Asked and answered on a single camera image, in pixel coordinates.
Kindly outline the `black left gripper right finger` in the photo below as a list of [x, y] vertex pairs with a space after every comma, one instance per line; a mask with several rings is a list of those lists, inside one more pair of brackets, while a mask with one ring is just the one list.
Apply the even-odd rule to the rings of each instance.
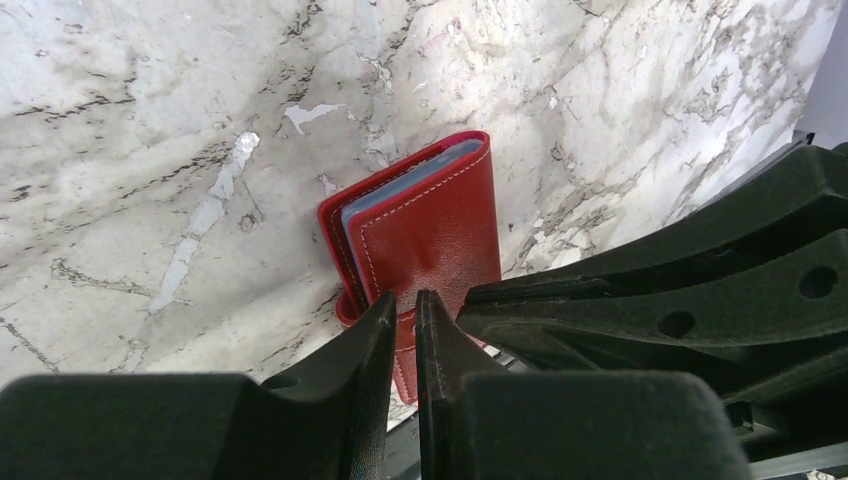
[[662, 371], [514, 373], [431, 290], [415, 307], [426, 479], [747, 479], [724, 408]]

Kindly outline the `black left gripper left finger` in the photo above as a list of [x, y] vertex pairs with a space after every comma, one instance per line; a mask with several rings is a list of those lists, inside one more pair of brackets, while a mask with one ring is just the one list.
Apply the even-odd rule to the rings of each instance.
[[1, 392], [1, 475], [378, 479], [396, 326], [386, 293], [263, 382], [235, 373], [17, 379]]

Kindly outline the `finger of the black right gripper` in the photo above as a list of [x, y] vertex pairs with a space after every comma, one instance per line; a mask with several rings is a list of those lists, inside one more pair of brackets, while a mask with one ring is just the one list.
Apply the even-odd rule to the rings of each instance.
[[475, 287], [466, 302], [677, 290], [763, 265], [846, 226], [846, 145], [803, 146], [680, 221], [564, 267]]
[[819, 375], [847, 360], [847, 233], [665, 292], [472, 302], [459, 324], [544, 370]]

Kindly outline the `red card holder wallet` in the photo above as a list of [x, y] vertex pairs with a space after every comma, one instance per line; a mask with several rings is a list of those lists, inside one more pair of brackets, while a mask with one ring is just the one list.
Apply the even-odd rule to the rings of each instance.
[[327, 198], [317, 218], [343, 285], [344, 327], [394, 294], [392, 376], [401, 401], [416, 404], [418, 292], [436, 291], [455, 316], [471, 288], [502, 277], [489, 135], [443, 138]]

